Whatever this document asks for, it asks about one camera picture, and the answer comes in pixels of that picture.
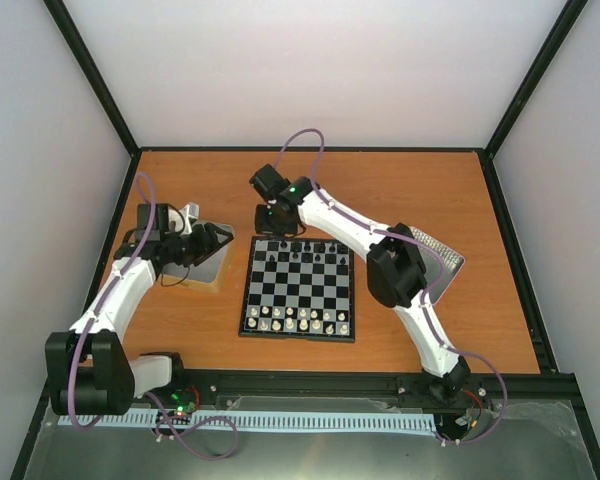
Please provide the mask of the right pink tray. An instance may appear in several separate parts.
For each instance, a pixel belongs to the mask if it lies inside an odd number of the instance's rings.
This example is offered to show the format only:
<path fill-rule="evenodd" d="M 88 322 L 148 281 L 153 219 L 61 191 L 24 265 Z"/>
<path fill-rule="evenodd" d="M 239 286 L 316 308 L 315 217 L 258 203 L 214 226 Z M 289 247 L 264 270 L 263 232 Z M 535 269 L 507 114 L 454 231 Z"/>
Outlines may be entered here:
<path fill-rule="evenodd" d="M 419 243 L 418 249 L 426 267 L 430 302 L 436 305 L 464 266 L 465 257 L 416 227 L 411 226 L 410 230 Z"/>

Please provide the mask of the left green-lit circuit board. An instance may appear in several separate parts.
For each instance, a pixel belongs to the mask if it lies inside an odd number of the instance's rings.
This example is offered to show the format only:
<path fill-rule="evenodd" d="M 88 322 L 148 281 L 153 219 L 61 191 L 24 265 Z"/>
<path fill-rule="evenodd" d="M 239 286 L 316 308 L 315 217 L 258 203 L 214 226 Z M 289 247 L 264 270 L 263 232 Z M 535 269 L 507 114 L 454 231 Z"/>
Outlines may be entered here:
<path fill-rule="evenodd" d="M 174 425 L 187 425 L 200 408 L 201 397 L 195 386 L 170 391 L 161 389 L 158 397 L 163 401 Z"/>

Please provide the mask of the left metal tray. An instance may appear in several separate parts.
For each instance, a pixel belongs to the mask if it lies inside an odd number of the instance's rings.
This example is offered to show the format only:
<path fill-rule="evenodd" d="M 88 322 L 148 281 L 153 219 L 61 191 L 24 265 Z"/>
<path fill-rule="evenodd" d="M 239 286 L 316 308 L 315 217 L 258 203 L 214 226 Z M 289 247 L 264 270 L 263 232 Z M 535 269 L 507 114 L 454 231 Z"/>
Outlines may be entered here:
<path fill-rule="evenodd" d="M 235 231 L 228 224 L 207 221 L 197 222 L 194 227 L 196 225 L 204 226 L 206 223 L 214 223 L 220 228 L 230 230 L 233 233 L 233 240 L 201 265 L 188 267 L 173 263 L 166 265 L 159 280 L 162 287 L 188 288 L 204 293 L 219 292 L 233 255 Z"/>

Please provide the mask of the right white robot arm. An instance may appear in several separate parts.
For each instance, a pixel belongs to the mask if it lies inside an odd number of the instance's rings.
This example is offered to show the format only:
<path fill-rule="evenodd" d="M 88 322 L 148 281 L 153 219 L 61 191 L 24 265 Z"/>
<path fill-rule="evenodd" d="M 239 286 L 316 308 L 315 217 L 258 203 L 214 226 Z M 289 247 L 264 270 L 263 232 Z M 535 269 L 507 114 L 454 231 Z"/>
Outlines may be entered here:
<path fill-rule="evenodd" d="M 266 164 L 249 184 L 264 201 L 266 217 L 274 226 L 317 228 L 365 262 L 367 289 L 404 325 L 420 356 L 429 395 L 439 405 L 450 405 L 471 370 L 434 309 L 432 290 L 444 280 L 445 269 L 439 251 L 403 223 L 378 223 L 345 206 L 311 178 L 292 182 Z"/>

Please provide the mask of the black and silver chessboard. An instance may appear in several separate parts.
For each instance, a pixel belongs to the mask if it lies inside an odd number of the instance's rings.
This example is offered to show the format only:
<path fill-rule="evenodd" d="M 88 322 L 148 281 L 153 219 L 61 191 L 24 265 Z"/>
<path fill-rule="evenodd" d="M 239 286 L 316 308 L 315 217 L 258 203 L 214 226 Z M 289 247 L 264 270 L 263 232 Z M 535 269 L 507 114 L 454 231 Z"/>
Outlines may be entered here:
<path fill-rule="evenodd" d="M 288 242 L 285 251 L 279 249 L 281 240 Z M 312 243 L 313 255 L 311 263 L 302 262 L 303 246 L 306 241 Z M 336 246 L 335 253 L 329 253 L 330 243 Z M 300 261 L 292 260 L 292 253 L 300 253 Z M 314 261 L 316 254 L 323 256 L 321 263 Z M 268 260 L 270 254 L 277 255 L 277 261 Z M 340 256 L 347 257 L 346 265 L 339 265 Z M 267 306 L 270 315 L 264 317 L 260 309 Z M 286 332 L 284 329 L 287 308 L 294 308 L 296 331 Z M 250 315 L 250 309 L 257 308 L 257 316 Z M 281 317 L 273 316 L 273 309 L 281 310 Z M 305 309 L 307 316 L 299 317 L 299 310 Z M 316 319 L 310 318 L 311 310 L 318 312 Z M 322 319 L 323 312 L 331 314 L 329 321 Z M 338 320 L 338 314 L 346 314 L 345 321 Z M 255 328 L 249 328 L 249 318 L 257 320 Z M 272 330 L 272 321 L 279 320 L 282 324 L 280 331 Z M 306 319 L 309 329 L 306 332 L 298 331 L 298 322 Z M 314 320 L 322 322 L 322 331 L 314 332 L 311 324 Z M 269 323 L 269 329 L 260 329 L 260 322 Z M 327 325 L 333 324 L 335 332 L 331 335 L 325 333 Z M 342 335 L 340 326 L 347 324 L 349 332 Z M 249 265 L 246 273 L 243 307 L 239 324 L 239 334 L 244 337 L 262 338 L 294 338 L 330 341 L 339 343 L 353 343 L 355 341 L 355 254 L 342 242 L 334 239 L 319 238 L 292 238 L 282 239 L 265 236 L 254 236 L 251 239 L 249 252 Z"/>

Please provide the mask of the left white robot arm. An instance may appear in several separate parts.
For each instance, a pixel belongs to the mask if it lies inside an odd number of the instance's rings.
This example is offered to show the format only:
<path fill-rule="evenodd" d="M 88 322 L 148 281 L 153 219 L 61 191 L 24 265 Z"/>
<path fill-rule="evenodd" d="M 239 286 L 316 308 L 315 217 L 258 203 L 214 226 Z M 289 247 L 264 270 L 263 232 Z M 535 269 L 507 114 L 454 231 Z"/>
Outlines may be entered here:
<path fill-rule="evenodd" d="M 223 224 L 201 222 L 194 203 L 142 203 L 136 225 L 114 253 L 109 277 L 83 315 L 45 343 L 47 383 L 53 411 L 123 415 L 133 400 L 153 391 L 166 402 L 181 400 L 188 378 L 179 354 L 151 352 L 129 360 L 126 330 L 145 294 L 169 266 L 188 270 L 218 254 L 233 240 Z"/>

